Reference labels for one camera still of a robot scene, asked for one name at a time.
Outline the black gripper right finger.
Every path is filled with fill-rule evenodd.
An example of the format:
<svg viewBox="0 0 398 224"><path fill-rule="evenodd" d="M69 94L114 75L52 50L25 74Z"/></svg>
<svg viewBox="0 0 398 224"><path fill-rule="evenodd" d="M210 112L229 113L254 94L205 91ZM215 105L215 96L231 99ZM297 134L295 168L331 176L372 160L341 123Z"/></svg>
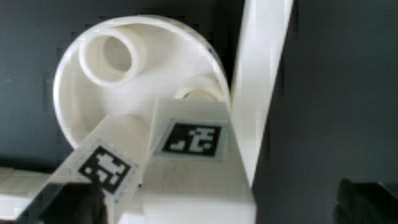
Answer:
<svg viewBox="0 0 398 224"><path fill-rule="evenodd" d="M341 180L334 224L398 224L398 183Z"/></svg>

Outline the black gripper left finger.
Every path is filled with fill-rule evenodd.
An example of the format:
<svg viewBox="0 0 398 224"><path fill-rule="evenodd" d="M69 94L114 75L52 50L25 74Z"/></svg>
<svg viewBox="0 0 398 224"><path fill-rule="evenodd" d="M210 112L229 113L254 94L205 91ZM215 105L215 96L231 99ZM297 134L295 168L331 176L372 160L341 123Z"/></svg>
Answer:
<svg viewBox="0 0 398 224"><path fill-rule="evenodd" d="M50 183L23 210L23 224L109 224L100 185Z"/></svg>

